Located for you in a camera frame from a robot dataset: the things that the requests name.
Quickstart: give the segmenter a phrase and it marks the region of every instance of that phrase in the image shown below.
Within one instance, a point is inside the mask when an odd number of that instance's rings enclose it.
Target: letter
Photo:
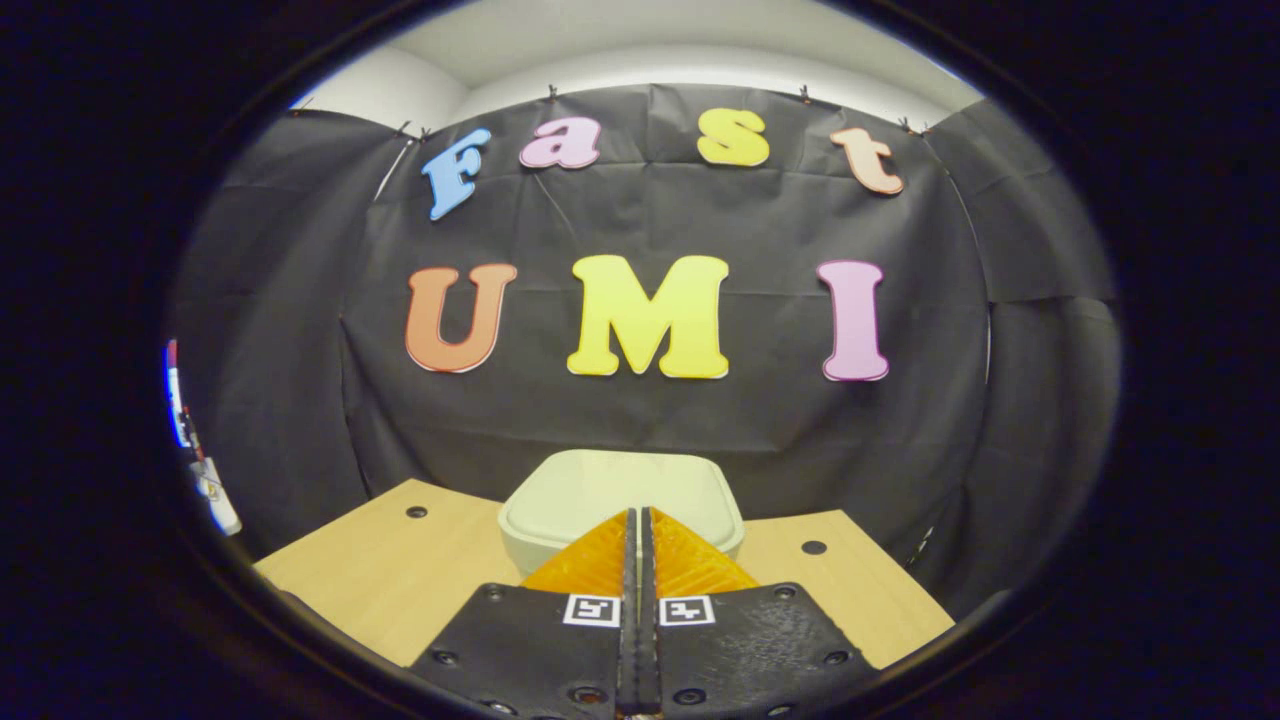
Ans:
[[[863,128],[833,132],[831,141],[845,147],[845,156],[849,158],[849,167],[854,170],[854,177],[867,190],[882,195],[902,192],[902,178],[884,174],[884,165],[881,164],[881,158],[892,155],[888,145],[876,142],[870,133]]]
[[[582,333],[568,356],[575,375],[612,375],[618,356],[609,351],[609,328],[637,375],[649,369],[667,329],[671,347],[658,361],[668,378],[723,378],[728,359],[719,352],[719,286],[728,264],[687,255],[676,260],[653,295],[640,287],[631,264],[618,255],[593,255],[573,263],[582,281]]]
[[[458,272],[453,268],[425,268],[408,278],[413,295],[408,304],[404,348],[415,363],[433,373],[466,373],[489,359],[498,343],[502,293],[507,283],[516,279],[516,268],[499,263],[471,270],[471,282],[476,286],[471,334],[453,343],[440,337],[440,315],[444,291],[457,279]]]
[[[538,140],[520,151],[520,164],[526,168],[559,165],[575,170],[590,165],[600,156],[595,149],[600,123],[591,118],[564,118],[543,123],[534,135]]]
[[[878,380],[888,374],[888,360],[876,337],[876,286],[884,273],[869,263],[832,260],[818,265],[818,277],[831,287],[835,350],[822,365],[828,380]]]
[[[422,174],[431,181],[431,195],[435,197],[433,220],[439,220],[475,192],[475,183],[462,179],[462,173],[475,177],[480,172],[480,151],[476,147],[489,142],[490,137],[489,131],[476,128],[422,165]]]
[[[769,158],[769,142],[756,133],[764,132],[764,120],[750,110],[712,108],[698,118],[698,152],[717,165],[759,165]]]

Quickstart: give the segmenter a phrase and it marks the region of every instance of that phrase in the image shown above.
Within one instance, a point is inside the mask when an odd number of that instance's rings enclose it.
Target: white container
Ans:
[[[745,529],[718,465],[692,455],[566,450],[518,487],[498,514],[507,553],[526,577],[628,507],[662,510],[730,557]]]

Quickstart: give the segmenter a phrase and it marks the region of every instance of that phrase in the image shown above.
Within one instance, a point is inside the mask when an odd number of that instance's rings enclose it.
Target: wooden tabletop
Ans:
[[[406,510],[424,507],[412,518]],[[256,568],[337,628],[408,666],[484,583],[520,584],[498,528],[502,503],[406,480]],[[737,562],[762,584],[799,583],[884,667],[954,623],[840,510],[748,520]],[[810,555],[801,544],[818,541]]]

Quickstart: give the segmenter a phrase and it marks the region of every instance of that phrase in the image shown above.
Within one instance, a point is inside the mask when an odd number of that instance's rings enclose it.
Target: black fabric backdrop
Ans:
[[[765,120],[763,165],[698,154],[698,117],[721,106]],[[520,165],[534,128],[573,115],[604,128],[595,164]],[[493,138],[475,195],[431,222],[421,168],[477,127]],[[847,127],[892,149],[899,196],[852,177],[828,137]],[[570,374],[571,266],[598,254],[627,258],[649,293],[681,256],[728,263],[728,375]],[[832,315],[815,269],[840,259],[884,272],[878,382],[822,374]],[[442,331],[460,341],[466,275],[484,263],[520,272],[492,356],[465,374],[419,368],[408,277],[461,273]],[[283,118],[201,220],[173,327],[188,405],[257,553],[410,477],[502,501],[561,450],[690,452],[719,464],[746,519],[844,509],[963,615],[1025,577],[1092,488],[1119,384],[1111,300],[1083,208],[989,102],[922,137],[774,92],[631,86],[425,143],[328,113]]]

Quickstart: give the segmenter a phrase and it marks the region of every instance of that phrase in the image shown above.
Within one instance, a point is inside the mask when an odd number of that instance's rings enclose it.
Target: screw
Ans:
[[[699,702],[707,700],[707,693],[698,688],[689,688],[676,693],[672,700],[675,700],[677,705],[698,705]]]
[[[608,698],[604,691],[591,687],[573,688],[573,692],[568,697],[573,698],[573,702],[581,702],[582,705],[595,705]]]

